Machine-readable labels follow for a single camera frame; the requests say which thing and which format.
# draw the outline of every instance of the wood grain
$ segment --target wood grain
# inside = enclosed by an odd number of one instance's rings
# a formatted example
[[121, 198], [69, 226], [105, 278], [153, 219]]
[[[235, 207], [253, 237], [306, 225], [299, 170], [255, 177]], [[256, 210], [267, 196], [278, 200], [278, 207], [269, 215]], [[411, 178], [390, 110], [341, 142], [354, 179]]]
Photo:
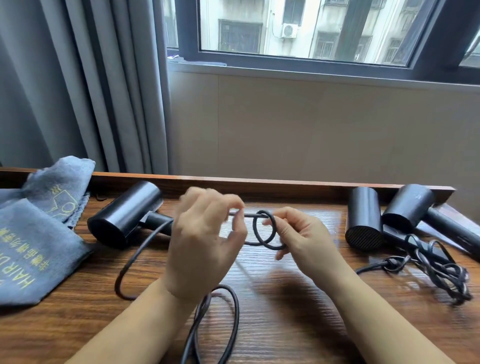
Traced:
[[[33, 169], [0, 168], [0, 188], [21, 186]], [[350, 191], [358, 186], [375, 189], [381, 203], [389, 203], [401, 184], [339, 183], [312, 181], [277, 181], [243, 178], [168, 176], [158, 174], [94, 172], [90, 189], [99, 194], [121, 192], [137, 183], [147, 180], [157, 185], [165, 197], [175, 198], [189, 187], [214, 188], [224, 194], [238, 194], [242, 198], [264, 201], [279, 198], [289, 201], [346, 203]], [[442, 204], [455, 191], [448, 186], [428, 186], [435, 194], [437, 204]]]
[[[89, 233], [86, 220], [116, 194], [112, 193], [102, 202], [90, 198], [75, 229], [87, 243], [95, 243], [95, 238]], [[347, 216], [344, 204], [291, 203], [290, 196], [276, 201], [253, 199], [246, 203], [248, 211], [256, 212], [260, 208], [284, 206], [286, 201], [324, 222], [352, 268], [390, 253], [359, 254], [348, 247], [344, 240]], [[159, 211], [171, 215], [176, 203], [176, 198], [167, 198]], [[458, 212], [447, 206], [442, 210], [480, 232], [477, 225]], [[247, 227], [248, 239], [254, 240], [251, 220], [247, 220]], [[259, 226], [263, 236], [268, 235], [268, 229]], [[227, 222], [222, 234], [228, 231]], [[3, 310], [0, 362], [63, 363], [79, 350], [129, 305], [115, 295], [113, 285], [119, 270], [146, 234], [146, 231], [137, 232], [132, 237], [134, 246], [126, 251], [99, 245], [97, 251], [39, 305], [17, 311]], [[125, 292], [139, 294], [160, 276], [167, 251], [167, 240], [156, 237], [125, 277]], [[370, 272], [362, 278], [456, 363], [479, 363], [480, 266], [454, 248], [449, 251], [471, 274], [469, 287], [475, 298], [464, 306], [450, 305], [446, 293], [434, 288], [414, 267], [409, 266], [398, 276]], [[330, 299], [299, 272], [290, 256], [276, 262], [274, 255], [275, 252], [263, 247], [245, 246], [223, 280], [240, 300], [240, 330], [230, 362], [361, 363]], [[217, 362], [230, 335], [231, 302], [226, 292], [219, 293], [225, 294], [226, 300], [213, 299], [199, 330], [200, 354], [205, 363]], [[163, 363], [178, 363], [191, 322], [190, 319], [181, 330]]]

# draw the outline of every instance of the window sill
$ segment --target window sill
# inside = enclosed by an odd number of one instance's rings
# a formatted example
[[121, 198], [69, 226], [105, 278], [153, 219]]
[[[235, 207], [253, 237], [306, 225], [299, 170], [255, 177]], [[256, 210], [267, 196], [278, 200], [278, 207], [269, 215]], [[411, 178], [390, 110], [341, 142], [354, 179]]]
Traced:
[[210, 64], [190, 64], [190, 63], [179, 63], [179, 62], [172, 62], [172, 61], [168, 62], [168, 70], [172, 72], [206, 73], [206, 74], [241, 76], [241, 77], [274, 78], [274, 79], [294, 80], [294, 81], [330, 82], [330, 83], [347, 84], [347, 85], [364, 85], [364, 86], [395, 87], [395, 88], [408, 88], [408, 89], [419, 89], [419, 90], [480, 93], [480, 85], [446, 84], [446, 83], [426, 82], [426, 81], [394, 80], [394, 79], [360, 77], [360, 76], [342, 76], [337, 74], [262, 70], [262, 69], [255, 69], [255, 68], [229, 67], [229, 66], [223, 66], [223, 65], [210, 65]]

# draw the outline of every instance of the gray curtain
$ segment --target gray curtain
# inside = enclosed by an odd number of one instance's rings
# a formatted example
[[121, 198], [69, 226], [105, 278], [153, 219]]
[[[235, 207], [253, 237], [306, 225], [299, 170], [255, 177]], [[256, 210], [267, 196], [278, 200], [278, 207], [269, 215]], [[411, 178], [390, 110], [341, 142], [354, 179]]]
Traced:
[[160, 0], [0, 0], [0, 161], [168, 174]]

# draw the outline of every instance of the air conditioner unit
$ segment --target air conditioner unit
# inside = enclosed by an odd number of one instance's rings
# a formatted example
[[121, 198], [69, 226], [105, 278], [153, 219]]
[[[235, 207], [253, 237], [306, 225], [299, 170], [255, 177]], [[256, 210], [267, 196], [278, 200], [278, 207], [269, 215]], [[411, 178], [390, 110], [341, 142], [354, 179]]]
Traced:
[[282, 38], [296, 38], [299, 26], [297, 24], [283, 23]]

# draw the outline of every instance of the black power cord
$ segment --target black power cord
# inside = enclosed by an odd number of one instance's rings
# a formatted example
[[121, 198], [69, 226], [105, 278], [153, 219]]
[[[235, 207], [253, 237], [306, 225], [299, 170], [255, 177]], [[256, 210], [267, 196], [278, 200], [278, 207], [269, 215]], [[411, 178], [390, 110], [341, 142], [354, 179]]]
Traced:
[[371, 270], [383, 269], [385, 272], [396, 274], [411, 262], [424, 272], [435, 286], [446, 291], [448, 295], [453, 298], [455, 305], [461, 305], [465, 301], [470, 301], [473, 297], [467, 287], [469, 278], [468, 271], [455, 262], [438, 240], [432, 240], [428, 244], [428, 251], [431, 253], [430, 256], [434, 256], [433, 248], [438, 245], [447, 257], [449, 263], [441, 264], [432, 258], [429, 259], [419, 249], [422, 248], [422, 242], [418, 236], [409, 234], [405, 237], [405, 241], [408, 242], [410, 238], [414, 239], [418, 246], [418, 248], [413, 251], [413, 254], [407, 252], [406, 256], [389, 256], [381, 262], [359, 268], [355, 272], [361, 274]]
[[[276, 234], [276, 224], [275, 224], [275, 219], [270, 214], [270, 212], [266, 210], [260, 210], [256, 214], [245, 214], [246, 218], [253, 218], [253, 233], [255, 234], [255, 237], [257, 238], [258, 242], [257, 243], [252, 243], [252, 242], [245, 242], [245, 245], [250, 245], [250, 246], [261, 246], [263, 245], [264, 247], [271, 249], [271, 250], [280, 250], [284, 249], [286, 246], [284, 244], [282, 245], [270, 245], [269, 243], [273, 240]], [[257, 220], [258, 218], [269, 218], [272, 222], [272, 233], [270, 236], [266, 239], [263, 240], [260, 234], [258, 233], [257, 229]], [[137, 249], [135, 254], [131, 256], [131, 258], [128, 260], [127, 264], [123, 266], [121, 269], [119, 275], [117, 276], [117, 279], [115, 280], [115, 293], [117, 296], [120, 298], [127, 300], [127, 301], [133, 301], [137, 297], [134, 296], [127, 296], [124, 295], [121, 291], [121, 282], [123, 280], [123, 277], [125, 274], [128, 272], [129, 268], [132, 266], [132, 264], [135, 262], [135, 260], [138, 258], [140, 253], [145, 249], [151, 240], [157, 235], [159, 232], [161, 232], [168, 224], [170, 224], [173, 221], [173, 219], [170, 219], [160, 225], [158, 228], [152, 231], [152, 233], [143, 241], [143, 243], [140, 245], [140, 247]], [[235, 340], [237, 338], [237, 333], [239, 329], [239, 321], [240, 321], [240, 304], [238, 301], [238, 297], [235, 294], [234, 290], [225, 284], [219, 284], [215, 288], [213, 288], [213, 291], [219, 290], [219, 289], [224, 289], [227, 290], [232, 298], [233, 298], [233, 306], [235, 308], [235, 317], [233, 320], [233, 328], [232, 328], [232, 333], [230, 335], [230, 339], [228, 340], [228, 344], [222, 354], [222, 357], [218, 361], [219, 364], [224, 364], [228, 361], [229, 357], [232, 354], [233, 351], [233, 346], [235, 345]], [[208, 311], [208, 308], [210, 306], [210, 302], [212, 300], [212, 294], [209, 293], [206, 295], [202, 301], [198, 304], [196, 310], [195, 310], [195, 316], [193, 319], [193, 324], [192, 327], [190, 328], [190, 332], [188, 334], [187, 340], [185, 341], [185, 348], [183, 349], [183, 355], [181, 358], [180, 363], [184, 364], [187, 362], [188, 358], [190, 355], [192, 355], [197, 362], [197, 364], [201, 363], [200, 360], [200, 355], [198, 353], [198, 327], [200, 326], [200, 322], [202, 321], [203, 317], [205, 316], [206, 312]]]

